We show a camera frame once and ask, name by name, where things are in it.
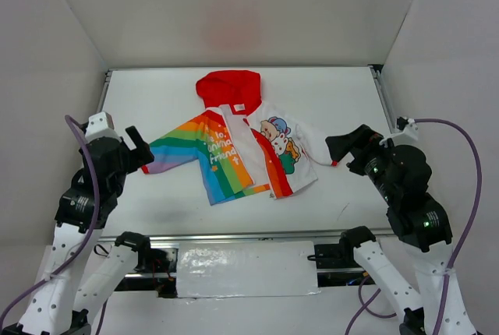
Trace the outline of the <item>rainbow hooded kids jacket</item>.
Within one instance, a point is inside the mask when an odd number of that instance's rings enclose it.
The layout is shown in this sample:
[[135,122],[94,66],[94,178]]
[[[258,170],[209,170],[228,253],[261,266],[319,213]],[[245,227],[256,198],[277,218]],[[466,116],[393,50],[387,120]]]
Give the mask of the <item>rainbow hooded kids jacket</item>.
[[215,205],[259,192],[289,197],[318,179],[313,164],[337,166],[326,134],[263,101],[259,73],[210,72],[196,93],[204,112],[150,143],[144,174],[197,161]]

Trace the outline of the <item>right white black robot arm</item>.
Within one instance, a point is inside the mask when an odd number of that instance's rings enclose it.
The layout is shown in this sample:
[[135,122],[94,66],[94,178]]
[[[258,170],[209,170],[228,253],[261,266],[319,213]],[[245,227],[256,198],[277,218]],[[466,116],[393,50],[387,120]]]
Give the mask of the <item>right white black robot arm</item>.
[[432,170],[425,154],[410,145],[418,139],[418,120],[399,118],[398,131],[382,136],[367,125],[326,139],[331,159],[347,154],[350,172],[367,176],[386,202],[391,229],[412,259],[417,285],[412,286],[386,257],[369,228],[345,231],[339,256],[361,266],[391,304],[401,334],[475,334],[465,308],[454,264],[469,233],[458,242],[448,214],[428,192]]

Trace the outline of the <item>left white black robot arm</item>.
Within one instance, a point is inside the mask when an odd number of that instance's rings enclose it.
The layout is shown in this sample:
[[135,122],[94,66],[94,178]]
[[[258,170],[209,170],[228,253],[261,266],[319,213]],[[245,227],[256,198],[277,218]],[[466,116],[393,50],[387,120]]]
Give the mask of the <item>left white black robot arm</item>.
[[149,146],[133,126],[123,138],[91,138],[92,124],[78,136],[83,167],[59,200],[55,236],[44,274],[20,295],[30,304],[19,322],[2,326],[3,334],[92,334],[96,317],[104,313],[114,290],[131,270],[142,272],[153,262],[150,239],[125,231],[87,280],[83,273],[109,214],[118,205],[126,176],[153,160]]

